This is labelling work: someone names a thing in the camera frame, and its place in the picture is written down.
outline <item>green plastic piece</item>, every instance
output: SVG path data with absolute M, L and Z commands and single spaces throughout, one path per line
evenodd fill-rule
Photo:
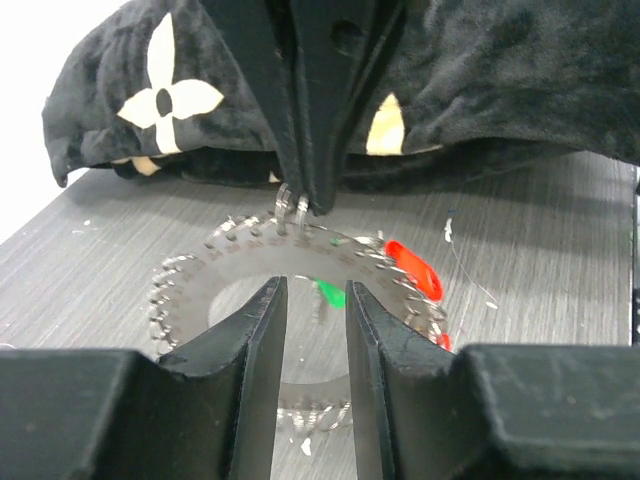
M 323 282 L 322 280 L 316 280 L 318 288 L 324 295 L 324 298 L 329 302 L 333 308 L 344 308 L 347 304 L 347 295 L 344 290 L 334 287 L 330 283 Z

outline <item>brushed metal surface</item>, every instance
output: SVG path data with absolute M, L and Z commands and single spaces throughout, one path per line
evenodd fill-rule
M 341 195 L 323 223 L 353 235 L 382 229 L 430 262 L 446 288 L 457 348 L 622 344 L 629 339 L 634 186 L 632 167 L 579 154 L 456 192 Z M 88 173 L 0 246 L 0 343 L 153 355 L 146 293 L 161 261 L 188 251 L 228 214 L 261 211 L 274 198 L 274 191 Z M 444 239 L 452 210 L 455 250 Z M 223 318 L 263 280 L 230 287 L 212 308 Z M 304 280 L 292 282 L 284 381 L 347 371 L 340 315 L 309 322 L 310 294 Z M 355 478 L 350 429 L 314 436 L 310 456 L 300 446 L 288 431 L 278 434 L 273 478 Z

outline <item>white wall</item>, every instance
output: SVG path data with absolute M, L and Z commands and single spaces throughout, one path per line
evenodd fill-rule
M 0 16 L 0 243 L 61 190 L 40 113 L 71 49 L 125 0 L 7 2 Z M 81 175 L 74 175 L 71 181 Z

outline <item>red plastic clip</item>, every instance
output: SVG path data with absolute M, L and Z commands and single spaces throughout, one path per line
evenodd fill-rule
M 447 352 L 451 351 L 451 337 L 446 333 L 441 334 L 436 340 L 436 345 L 444 348 Z
M 407 272 L 411 282 L 430 300 L 439 302 L 444 298 L 444 289 L 438 274 L 418 255 L 395 240 L 387 242 L 385 253 L 396 261 L 398 268 Z

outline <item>black fabric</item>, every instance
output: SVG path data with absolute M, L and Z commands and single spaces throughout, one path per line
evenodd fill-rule
M 640 1 L 425 3 L 410 14 L 352 139 L 344 188 L 437 187 L 572 150 L 639 163 Z M 117 113 L 149 88 L 147 46 L 168 13 L 173 82 L 202 80 L 224 99 L 210 113 L 174 119 L 181 153 L 154 162 L 192 181 L 246 185 L 279 175 L 266 122 L 200 3 L 133 0 L 75 48 L 47 99 L 45 143 L 61 186 L 79 168 L 162 153 L 155 127 Z M 369 126 L 389 93 L 402 108 L 404 156 L 367 156 Z M 159 97 L 165 113 L 175 108 Z

